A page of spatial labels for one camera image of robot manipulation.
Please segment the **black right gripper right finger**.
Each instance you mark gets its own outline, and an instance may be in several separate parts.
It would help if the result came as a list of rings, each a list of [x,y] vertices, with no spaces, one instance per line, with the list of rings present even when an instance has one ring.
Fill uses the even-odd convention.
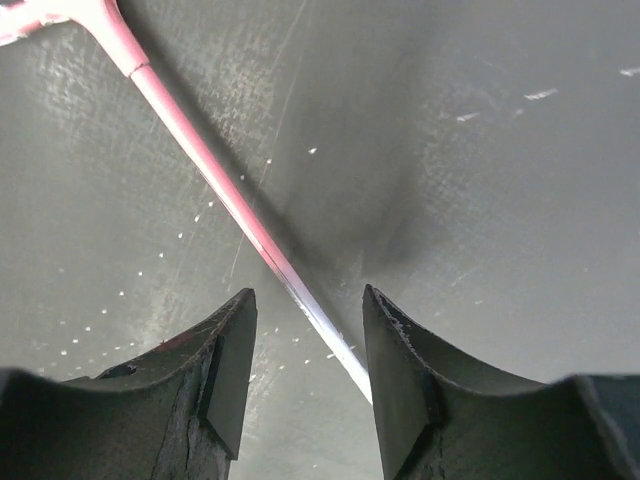
[[[409,318],[373,286],[363,326],[388,479],[635,479],[639,379],[544,384],[487,364]]]

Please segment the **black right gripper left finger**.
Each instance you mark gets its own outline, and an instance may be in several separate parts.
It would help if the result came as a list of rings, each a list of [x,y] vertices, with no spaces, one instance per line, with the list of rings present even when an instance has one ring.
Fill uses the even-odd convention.
[[[243,289],[99,376],[1,371],[5,479],[225,479],[238,458],[256,339]]]

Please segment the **pink racket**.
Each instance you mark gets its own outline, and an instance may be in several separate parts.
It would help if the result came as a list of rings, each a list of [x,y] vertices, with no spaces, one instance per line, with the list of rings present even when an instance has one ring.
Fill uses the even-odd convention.
[[[121,73],[137,87],[364,398],[371,401],[366,368],[164,86],[115,1],[17,1],[3,6],[1,44],[14,43],[43,27],[68,21],[90,33]]]

